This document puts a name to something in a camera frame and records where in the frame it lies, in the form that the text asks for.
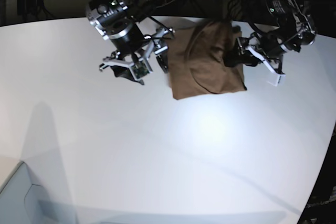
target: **white tabletop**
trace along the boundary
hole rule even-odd
[[[175,101],[154,57],[145,86],[100,73],[114,47],[85,18],[2,27],[0,155],[63,223],[296,223],[336,120],[335,42],[286,54],[282,87],[260,65],[247,92]]]

